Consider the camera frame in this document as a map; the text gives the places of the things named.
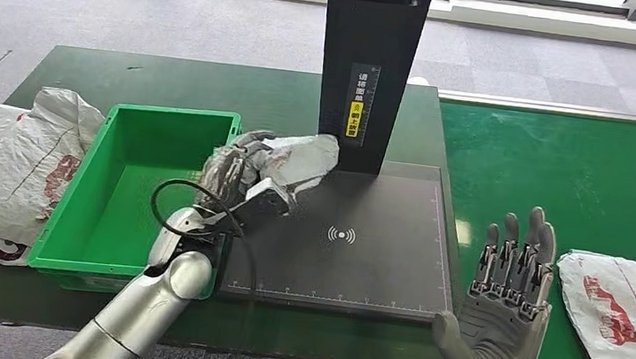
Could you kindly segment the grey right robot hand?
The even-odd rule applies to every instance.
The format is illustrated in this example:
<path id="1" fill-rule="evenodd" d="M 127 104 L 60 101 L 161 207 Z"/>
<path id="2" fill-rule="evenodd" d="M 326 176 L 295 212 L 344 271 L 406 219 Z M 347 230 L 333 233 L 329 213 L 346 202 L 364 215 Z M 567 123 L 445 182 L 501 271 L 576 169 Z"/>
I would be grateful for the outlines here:
<path id="1" fill-rule="evenodd" d="M 552 310 L 556 234 L 542 207 L 530 210 L 523 236 L 519 224 L 510 212 L 503 227 L 488 225 L 459 313 L 433 321 L 443 359 L 538 359 Z"/>

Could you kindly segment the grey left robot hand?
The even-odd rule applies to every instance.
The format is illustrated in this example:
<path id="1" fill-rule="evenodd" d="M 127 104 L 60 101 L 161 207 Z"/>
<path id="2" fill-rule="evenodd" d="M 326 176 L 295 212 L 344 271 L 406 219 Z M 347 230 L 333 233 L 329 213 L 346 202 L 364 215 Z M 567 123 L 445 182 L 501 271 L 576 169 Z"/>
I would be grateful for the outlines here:
<path id="1" fill-rule="evenodd" d="M 203 165 L 198 183 L 224 206 L 236 206 L 246 199 L 248 189 L 264 179 L 261 170 L 271 152 L 266 141 L 276 137 L 268 130 L 238 135 L 214 150 Z"/>

